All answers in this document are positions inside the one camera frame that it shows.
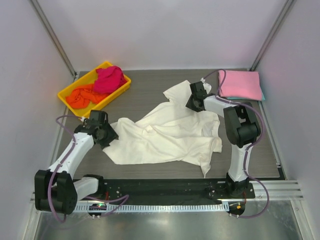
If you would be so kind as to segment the white t shirt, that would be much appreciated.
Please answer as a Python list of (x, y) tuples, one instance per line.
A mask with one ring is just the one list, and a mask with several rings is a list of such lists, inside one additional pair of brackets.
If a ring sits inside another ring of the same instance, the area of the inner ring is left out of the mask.
[(185, 80), (163, 92), (160, 103), (134, 122), (122, 117), (111, 127), (118, 135), (103, 152), (117, 165), (161, 164), (182, 161), (199, 166), (203, 175), (211, 168), (213, 153), (222, 152), (219, 116), (186, 107), (191, 96)]

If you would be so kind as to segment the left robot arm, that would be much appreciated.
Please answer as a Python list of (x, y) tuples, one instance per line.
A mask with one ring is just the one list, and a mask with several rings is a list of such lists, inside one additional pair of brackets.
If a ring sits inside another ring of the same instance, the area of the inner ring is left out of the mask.
[(74, 180), (75, 172), (87, 152), (94, 145), (106, 148), (119, 136), (104, 111), (93, 111), (71, 132), (71, 141), (60, 157), (47, 169), (34, 176), (35, 208), (53, 214), (70, 215), (77, 202), (93, 197), (101, 200), (106, 194), (104, 178), (86, 174)]

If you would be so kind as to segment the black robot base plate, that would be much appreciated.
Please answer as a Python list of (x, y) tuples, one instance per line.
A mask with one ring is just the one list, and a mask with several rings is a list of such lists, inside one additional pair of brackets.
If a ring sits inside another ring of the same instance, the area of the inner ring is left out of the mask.
[(254, 199), (253, 184), (248, 180), (233, 184), (221, 178), (186, 178), (186, 179), (105, 179), (98, 184), (98, 192), (92, 196), (101, 196), (112, 200), (124, 195), (129, 199), (138, 197), (207, 197), (218, 199)]

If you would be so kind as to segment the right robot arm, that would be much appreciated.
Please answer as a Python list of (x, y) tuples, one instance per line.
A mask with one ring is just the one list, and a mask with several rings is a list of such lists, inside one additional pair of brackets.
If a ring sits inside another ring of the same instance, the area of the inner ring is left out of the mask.
[(186, 107), (195, 111), (213, 112), (224, 119), (227, 139), (231, 143), (231, 162), (225, 179), (225, 192), (231, 198), (241, 196), (249, 187), (248, 166), (252, 148), (261, 135), (258, 112), (250, 103), (239, 103), (207, 93), (204, 83), (191, 83)]

